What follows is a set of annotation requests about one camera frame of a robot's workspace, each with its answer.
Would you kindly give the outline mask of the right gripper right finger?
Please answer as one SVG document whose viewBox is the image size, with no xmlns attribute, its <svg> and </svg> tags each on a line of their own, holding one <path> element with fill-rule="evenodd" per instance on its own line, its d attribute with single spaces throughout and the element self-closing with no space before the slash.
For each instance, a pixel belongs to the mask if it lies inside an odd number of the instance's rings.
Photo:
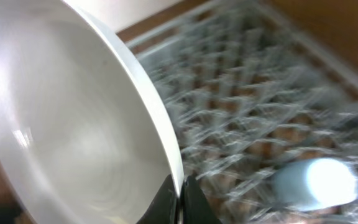
<svg viewBox="0 0 358 224">
<path fill-rule="evenodd" d="M 221 224 L 193 176 L 188 176 L 181 190 L 183 224 Z"/>
</svg>

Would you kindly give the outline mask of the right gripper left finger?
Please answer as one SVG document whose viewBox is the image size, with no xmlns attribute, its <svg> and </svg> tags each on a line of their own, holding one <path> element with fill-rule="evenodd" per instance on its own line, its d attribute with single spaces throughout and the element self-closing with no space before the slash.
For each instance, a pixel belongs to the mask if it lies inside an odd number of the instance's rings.
<svg viewBox="0 0 358 224">
<path fill-rule="evenodd" d="M 168 175 L 137 224 L 175 224 L 177 200 L 172 176 Z"/>
</svg>

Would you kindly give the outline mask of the blue cup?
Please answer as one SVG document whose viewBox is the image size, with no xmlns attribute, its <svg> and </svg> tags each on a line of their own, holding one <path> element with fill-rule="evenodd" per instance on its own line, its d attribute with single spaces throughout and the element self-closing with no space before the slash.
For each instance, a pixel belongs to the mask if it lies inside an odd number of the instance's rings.
<svg viewBox="0 0 358 224">
<path fill-rule="evenodd" d="M 294 210 L 321 210 L 358 198 L 358 172 L 329 157 L 296 161 L 276 171 L 272 188 L 277 200 Z"/>
</svg>

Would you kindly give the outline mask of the grey round plate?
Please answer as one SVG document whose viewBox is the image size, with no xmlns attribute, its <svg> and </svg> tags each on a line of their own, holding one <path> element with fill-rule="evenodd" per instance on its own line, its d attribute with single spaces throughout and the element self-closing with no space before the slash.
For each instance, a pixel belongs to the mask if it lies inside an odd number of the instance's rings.
<svg viewBox="0 0 358 224">
<path fill-rule="evenodd" d="M 135 223 L 184 178 L 143 66 L 67 1 L 0 0 L 0 165 L 37 223 Z"/>
</svg>

